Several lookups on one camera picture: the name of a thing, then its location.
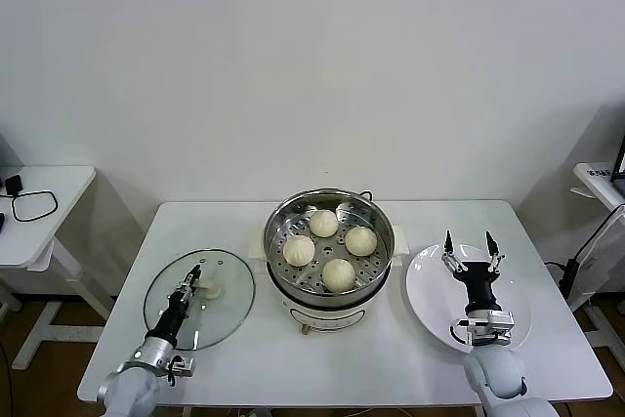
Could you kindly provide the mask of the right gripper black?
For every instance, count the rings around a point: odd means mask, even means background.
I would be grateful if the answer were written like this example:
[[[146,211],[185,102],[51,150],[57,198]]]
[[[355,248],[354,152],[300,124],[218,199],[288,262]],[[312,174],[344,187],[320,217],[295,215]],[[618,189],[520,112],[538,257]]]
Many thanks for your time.
[[[499,310],[499,305],[492,291],[492,283],[499,278],[499,265],[505,258],[499,250],[494,237],[487,230],[485,232],[486,244],[490,263],[470,262],[464,264],[454,254],[454,245],[450,231],[446,232],[443,243],[441,260],[450,272],[454,272],[454,278],[465,285],[468,304],[465,313],[481,310]]]

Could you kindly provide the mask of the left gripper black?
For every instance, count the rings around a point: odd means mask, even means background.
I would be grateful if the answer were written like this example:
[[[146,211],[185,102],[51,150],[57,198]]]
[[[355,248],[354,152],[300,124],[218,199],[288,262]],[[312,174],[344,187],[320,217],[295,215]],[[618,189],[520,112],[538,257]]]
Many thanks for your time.
[[[162,340],[176,340],[184,320],[187,318],[189,300],[185,295],[192,297],[198,287],[201,276],[200,265],[195,265],[179,284],[177,290],[170,295],[168,308],[157,321],[156,325],[147,332],[148,337]]]

